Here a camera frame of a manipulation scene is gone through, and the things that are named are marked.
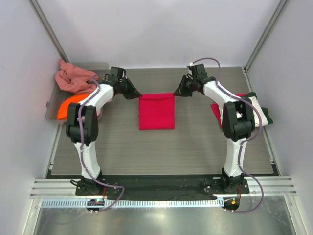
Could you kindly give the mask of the right aluminium frame post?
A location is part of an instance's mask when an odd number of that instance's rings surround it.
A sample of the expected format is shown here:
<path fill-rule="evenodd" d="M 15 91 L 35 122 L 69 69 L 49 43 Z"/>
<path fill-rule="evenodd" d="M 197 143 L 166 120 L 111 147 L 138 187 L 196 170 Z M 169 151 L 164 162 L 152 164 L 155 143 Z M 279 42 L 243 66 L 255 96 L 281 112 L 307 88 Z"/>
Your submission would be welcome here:
<path fill-rule="evenodd" d="M 246 65 L 243 67 L 244 73 L 248 73 L 249 69 L 251 68 L 253 62 L 257 58 L 258 54 L 260 53 L 262 47 L 264 46 L 266 40 L 269 38 L 271 32 L 274 30 L 277 22 L 279 21 L 280 17 L 282 16 L 285 8 L 289 4 L 289 0 L 280 0 L 272 13 L 261 37 L 259 38 L 251 56 L 249 57 Z"/>

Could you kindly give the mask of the aluminium rail front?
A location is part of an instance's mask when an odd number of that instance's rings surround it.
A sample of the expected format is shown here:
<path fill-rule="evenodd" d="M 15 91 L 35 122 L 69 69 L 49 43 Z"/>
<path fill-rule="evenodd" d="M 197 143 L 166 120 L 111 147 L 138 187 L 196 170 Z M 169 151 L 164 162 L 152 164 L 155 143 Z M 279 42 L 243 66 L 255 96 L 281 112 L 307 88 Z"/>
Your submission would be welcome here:
<path fill-rule="evenodd" d="M 295 194 L 291 178 L 288 176 L 265 176 L 257 177 L 256 180 L 245 177 L 249 187 L 249 194 L 245 195 L 266 195 L 266 196 L 277 196 L 277 195 L 290 195 Z M 30 193 L 31 198 L 64 198 L 74 197 L 76 193 L 76 186 L 73 185 L 71 179 L 42 179 L 35 180 L 33 189 Z M 231 195 L 222 194 L 216 196 L 230 197 Z"/>

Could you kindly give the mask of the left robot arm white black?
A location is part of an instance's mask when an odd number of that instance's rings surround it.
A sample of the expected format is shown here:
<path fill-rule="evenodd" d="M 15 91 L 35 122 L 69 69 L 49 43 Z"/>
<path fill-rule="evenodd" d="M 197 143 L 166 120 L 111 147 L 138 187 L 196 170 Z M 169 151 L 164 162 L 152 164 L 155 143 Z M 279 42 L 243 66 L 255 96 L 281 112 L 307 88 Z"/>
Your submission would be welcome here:
<path fill-rule="evenodd" d="M 109 185 L 103 182 L 98 164 L 95 142 L 99 134 L 98 112 L 117 94 L 127 100 L 141 97 L 141 93 L 126 76 L 126 70 L 111 67 L 108 74 L 92 76 L 95 90 L 78 103 L 69 104 L 66 135 L 74 144 L 81 163 L 81 179 L 71 180 L 76 186 L 76 195 L 100 195 Z"/>

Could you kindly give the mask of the left aluminium frame post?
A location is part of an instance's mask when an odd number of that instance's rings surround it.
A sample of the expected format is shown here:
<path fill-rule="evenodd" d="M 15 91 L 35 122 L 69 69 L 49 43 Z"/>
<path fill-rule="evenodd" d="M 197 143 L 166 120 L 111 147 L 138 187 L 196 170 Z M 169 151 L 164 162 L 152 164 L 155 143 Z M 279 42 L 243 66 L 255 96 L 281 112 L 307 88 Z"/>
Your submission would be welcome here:
<path fill-rule="evenodd" d="M 69 62 L 69 59 L 61 46 L 61 43 L 59 42 L 56 34 L 54 33 L 47 17 L 45 16 L 40 4 L 37 0 L 29 0 L 28 1 L 34 10 L 36 16 L 38 17 L 39 21 L 41 22 L 45 32 L 47 33 L 49 39 L 51 40 L 52 44 L 54 45 L 56 51 L 58 52 L 61 59 L 63 59 L 65 62 Z"/>

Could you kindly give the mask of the aluminium frame post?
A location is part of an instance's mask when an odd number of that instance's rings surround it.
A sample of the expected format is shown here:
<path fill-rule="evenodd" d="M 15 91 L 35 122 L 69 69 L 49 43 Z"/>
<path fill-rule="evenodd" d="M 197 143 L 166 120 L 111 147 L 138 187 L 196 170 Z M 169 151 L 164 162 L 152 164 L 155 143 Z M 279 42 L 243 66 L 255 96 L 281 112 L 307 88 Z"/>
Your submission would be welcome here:
<path fill-rule="evenodd" d="M 61 59 L 63 59 L 65 62 L 69 62 L 69 59 L 61 46 L 61 43 L 59 42 L 56 34 L 54 33 L 47 17 L 45 16 L 40 4 L 37 0 L 29 0 L 28 1 L 34 10 L 36 16 L 38 17 L 39 21 L 41 22 L 45 32 L 47 33 L 49 39 L 51 40 L 52 44 L 54 45 L 56 51 L 58 52 Z"/>
<path fill-rule="evenodd" d="M 258 54 L 260 53 L 262 47 L 264 46 L 266 40 L 269 38 L 271 32 L 274 30 L 277 22 L 279 21 L 280 17 L 282 16 L 285 8 L 289 4 L 289 0 L 280 0 L 272 13 L 261 37 L 259 38 L 251 56 L 249 57 L 246 65 L 243 67 L 244 73 L 248 73 L 249 69 L 251 68 L 253 62 L 257 58 Z"/>

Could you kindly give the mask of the crimson red polo shirt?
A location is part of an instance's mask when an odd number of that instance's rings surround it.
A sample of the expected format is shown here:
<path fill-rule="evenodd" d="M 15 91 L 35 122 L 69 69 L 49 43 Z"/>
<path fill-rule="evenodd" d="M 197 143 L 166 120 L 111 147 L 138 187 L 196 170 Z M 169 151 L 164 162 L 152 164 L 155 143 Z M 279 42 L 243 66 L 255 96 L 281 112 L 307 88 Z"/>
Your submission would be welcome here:
<path fill-rule="evenodd" d="M 173 93 L 144 94 L 138 102 L 140 130 L 175 129 Z"/>

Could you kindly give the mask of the dark green t-shirt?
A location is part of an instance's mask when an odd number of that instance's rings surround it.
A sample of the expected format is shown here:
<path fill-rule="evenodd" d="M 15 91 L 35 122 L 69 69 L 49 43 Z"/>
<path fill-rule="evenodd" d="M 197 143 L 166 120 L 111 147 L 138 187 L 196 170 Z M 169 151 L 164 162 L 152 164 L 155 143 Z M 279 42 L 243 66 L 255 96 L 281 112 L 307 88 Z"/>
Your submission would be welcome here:
<path fill-rule="evenodd" d="M 248 95 L 248 98 L 250 98 L 250 97 L 252 97 L 252 96 L 255 96 L 255 97 L 257 98 L 256 93 L 250 92 L 249 95 Z M 265 114 L 265 116 L 266 116 L 266 118 L 267 118 L 267 120 L 268 120 L 268 125 L 273 124 L 273 120 L 272 120 L 272 118 L 269 116 L 268 108 L 265 108 L 265 107 L 261 107 L 261 108 L 262 108 L 262 110 L 263 110 L 263 112 L 264 112 L 264 114 Z"/>

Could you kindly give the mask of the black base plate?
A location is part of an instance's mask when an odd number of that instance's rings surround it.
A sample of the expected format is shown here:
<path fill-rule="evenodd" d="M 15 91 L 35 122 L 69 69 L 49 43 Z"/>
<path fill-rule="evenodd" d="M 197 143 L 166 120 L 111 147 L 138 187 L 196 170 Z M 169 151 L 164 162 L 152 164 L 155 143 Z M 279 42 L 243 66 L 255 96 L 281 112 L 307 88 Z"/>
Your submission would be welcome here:
<path fill-rule="evenodd" d="M 98 185 L 90 179 L 71 180 L 76 186 L 77 196 L 102 196 L 106 190 L 109 200 L 122 196 L 122 200 L 138 201 L 182 201 L 213 199 L 214 195 L 249 194 L 247 180 L 243 176 L 238 182 L 220 175 L 107 175 L 100 176 Z"/>

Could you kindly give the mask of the salmon pink shirt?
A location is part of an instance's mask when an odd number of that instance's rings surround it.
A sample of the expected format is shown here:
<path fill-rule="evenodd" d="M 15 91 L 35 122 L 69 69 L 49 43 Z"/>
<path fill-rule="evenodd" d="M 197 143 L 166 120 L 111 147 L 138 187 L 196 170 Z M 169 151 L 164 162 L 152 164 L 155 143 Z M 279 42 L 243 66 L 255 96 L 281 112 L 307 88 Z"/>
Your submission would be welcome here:
<path fill-rule="evenodd" d="M 97 81 L 99 76 L 94 72 L 65 62 L 63 59 L 59 59 L 58 63 L 60 70 L 55 74 L 55 81 L 62 91 L 73 94 L 88 94 L 96 89 L 91 78 Z"/>

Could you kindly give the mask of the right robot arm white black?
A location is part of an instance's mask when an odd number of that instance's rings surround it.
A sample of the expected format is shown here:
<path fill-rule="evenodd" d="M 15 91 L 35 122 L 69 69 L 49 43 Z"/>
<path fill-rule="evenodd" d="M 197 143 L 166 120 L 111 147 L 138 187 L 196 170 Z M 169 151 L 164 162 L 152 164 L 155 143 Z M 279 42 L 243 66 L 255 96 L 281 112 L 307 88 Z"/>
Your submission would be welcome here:
<path fill-rule="evenodd" d="M 225 89 L 217 78 L 209 77 L 204 64 L 190 63 L 187 68 L 188 74 L 182 77 L 174 96 L 191 97 L 193 92 L 200 92 L 223 108 L 222 131 L 227 139 L 227 152 L 220 186 L 224 192 L 232 193 L 244 181 L 241 165 L 246 142 L 255 130 L 252 102 Z"/>

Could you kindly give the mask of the light pink shirt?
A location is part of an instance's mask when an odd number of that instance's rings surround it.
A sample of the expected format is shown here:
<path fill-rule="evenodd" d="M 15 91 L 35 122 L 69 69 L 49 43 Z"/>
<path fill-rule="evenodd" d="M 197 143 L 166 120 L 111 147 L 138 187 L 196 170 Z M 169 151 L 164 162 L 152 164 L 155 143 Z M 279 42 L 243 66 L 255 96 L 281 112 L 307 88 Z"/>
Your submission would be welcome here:
<path fill-rule="evenodd" d="M 103 107 L 101 107 L 98 111 L 97 111 L 97 118 L 101 118 L 103 113 Z"/>

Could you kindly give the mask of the orange shirt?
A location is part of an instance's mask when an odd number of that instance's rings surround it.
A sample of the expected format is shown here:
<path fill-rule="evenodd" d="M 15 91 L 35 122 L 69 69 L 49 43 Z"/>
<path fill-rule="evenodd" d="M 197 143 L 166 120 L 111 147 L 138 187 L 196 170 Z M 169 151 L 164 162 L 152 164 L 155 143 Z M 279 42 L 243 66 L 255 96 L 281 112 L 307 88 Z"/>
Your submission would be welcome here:
<path fill-rule="evenodd" d="M 57 120 L 66 120 L 69 105 L 71 103 L 79 103 L 89 95 L 90 94 L 75 94 L 63 101 L 57 112 Z"/>

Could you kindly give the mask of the clear plastic bin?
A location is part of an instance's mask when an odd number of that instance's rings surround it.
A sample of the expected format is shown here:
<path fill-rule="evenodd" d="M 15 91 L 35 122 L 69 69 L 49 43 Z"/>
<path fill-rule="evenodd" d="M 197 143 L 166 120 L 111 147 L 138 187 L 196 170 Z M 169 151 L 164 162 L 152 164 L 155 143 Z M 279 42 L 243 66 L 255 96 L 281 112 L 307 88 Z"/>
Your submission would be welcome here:
<path fill-rule="evenodd" d="M 107 73 L 110 70 L 110 66 L 106 62 L 93 62 L 93 63 L 74 63 L 75 66 L 78 66 L 85 70 L 93 71 L 94 73 Z M 58 120 L 57 113 L 61 104 L 71 97 L 73 93 L 62 91 L 58 84 L 55 82 L 55 86 L 50 97 L 50 100 L 46 103 L 46 114 L 45 119 L 49 122 L 57 123 L 58 125 L 63 125 L 65 120 Z"/>

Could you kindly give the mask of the white printed t-shirt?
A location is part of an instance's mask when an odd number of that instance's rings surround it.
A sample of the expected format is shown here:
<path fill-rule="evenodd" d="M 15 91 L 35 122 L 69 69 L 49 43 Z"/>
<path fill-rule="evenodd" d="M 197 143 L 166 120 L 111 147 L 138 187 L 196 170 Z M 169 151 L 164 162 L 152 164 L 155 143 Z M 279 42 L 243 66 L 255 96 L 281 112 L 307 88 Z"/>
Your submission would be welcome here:
<path fill-rule="evenodd" d="M 268 120 L 267 120 L 259 102 L 257 101 L 257 98 L 255 96 L 252 96 L 249 99 L 251 100 L 252 105 L 255 107 L 255 109 L 259 113 L 259 116 L 261 117 L 262 126 L 268 125 Z M 255 110 L 253 110 L 253 114 L 254 114 L 255 126 L 259 127 L 259 124 L 260 124 L 259 116 L 257 115 Z"/>

